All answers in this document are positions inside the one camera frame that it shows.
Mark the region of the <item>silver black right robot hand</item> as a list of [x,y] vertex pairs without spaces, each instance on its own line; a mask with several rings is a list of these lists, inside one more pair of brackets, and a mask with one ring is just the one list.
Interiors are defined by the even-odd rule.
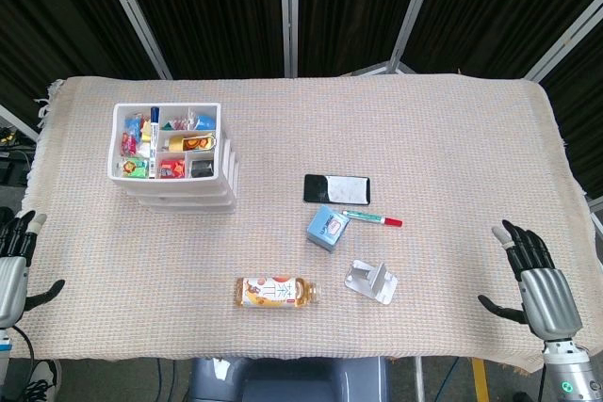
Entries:
[[551,257],[544,240],[531,230],[504,219],[492,233],[506,252],[517,282],[522,307],[505,308],[479,295],[491,314],[527,325],[545,342],[568,341],[582,329],[577,304],[569,283]]

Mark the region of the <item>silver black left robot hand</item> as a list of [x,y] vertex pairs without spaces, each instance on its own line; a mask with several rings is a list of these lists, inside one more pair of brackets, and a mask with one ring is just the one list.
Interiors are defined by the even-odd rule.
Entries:
[[25,312],[52,301],[65,285],[64,280],[57,280],[46,292],[27,293],[29,270],[46,219],[47,215],[31,210],[1,227],[1,330],[14,327]]

